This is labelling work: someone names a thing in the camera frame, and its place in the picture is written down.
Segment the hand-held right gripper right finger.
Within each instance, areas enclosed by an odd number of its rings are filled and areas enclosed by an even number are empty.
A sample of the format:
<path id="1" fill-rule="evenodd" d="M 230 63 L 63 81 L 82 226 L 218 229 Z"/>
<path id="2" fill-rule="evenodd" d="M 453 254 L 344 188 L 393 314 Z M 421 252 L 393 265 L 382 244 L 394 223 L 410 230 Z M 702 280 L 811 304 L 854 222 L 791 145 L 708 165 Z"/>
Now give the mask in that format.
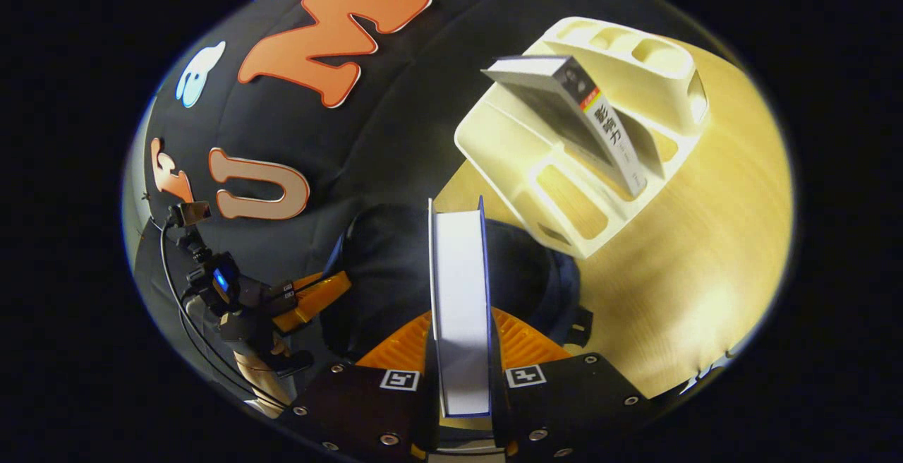
<path id="1" fill-rule="evenodd" d="M 598 353 L 573 356 L 516 316 L 492 310 L 491 419 L 506 460 L 587 456 L 660 417 Z"/>

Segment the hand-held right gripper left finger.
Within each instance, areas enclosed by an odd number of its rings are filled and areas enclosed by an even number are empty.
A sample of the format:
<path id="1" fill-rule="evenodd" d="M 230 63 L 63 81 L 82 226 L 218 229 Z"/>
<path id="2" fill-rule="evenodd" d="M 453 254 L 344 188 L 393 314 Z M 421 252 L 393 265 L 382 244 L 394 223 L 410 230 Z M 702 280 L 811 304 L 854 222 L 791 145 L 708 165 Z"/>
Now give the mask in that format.
<path id="1" fill-rule="evenodd" d="M 330 363 L 279 415 L 307 443 L 352 460 L 426 460 L 440 441 L 431 312 L 356 364 Z"/>

